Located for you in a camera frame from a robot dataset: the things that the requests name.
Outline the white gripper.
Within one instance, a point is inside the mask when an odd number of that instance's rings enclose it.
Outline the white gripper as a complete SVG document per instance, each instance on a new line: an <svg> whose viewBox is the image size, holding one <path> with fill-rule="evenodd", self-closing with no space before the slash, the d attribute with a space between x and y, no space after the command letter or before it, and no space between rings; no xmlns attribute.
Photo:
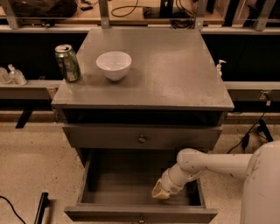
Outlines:
<svg viewBox="0 0 280 224"><path fill-rule="evenodd" d="M151 196L153 199L167 200L170 195L178 194L189 181L190 173L183 171L178 164L168 168L155 184Z"/></svg>

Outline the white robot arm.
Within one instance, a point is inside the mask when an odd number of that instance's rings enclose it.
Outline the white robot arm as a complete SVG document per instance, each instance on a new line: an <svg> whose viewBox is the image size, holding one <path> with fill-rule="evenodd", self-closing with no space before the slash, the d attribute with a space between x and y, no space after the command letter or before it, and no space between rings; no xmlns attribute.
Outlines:
<svg viewBox="0 0 280 224"><path fill-rule="evenodd" d="M280 224L280 141L268 142L252 154L207 154L183 149L151 195L168 199L204 171L244 181L240 224Z"/></svg>

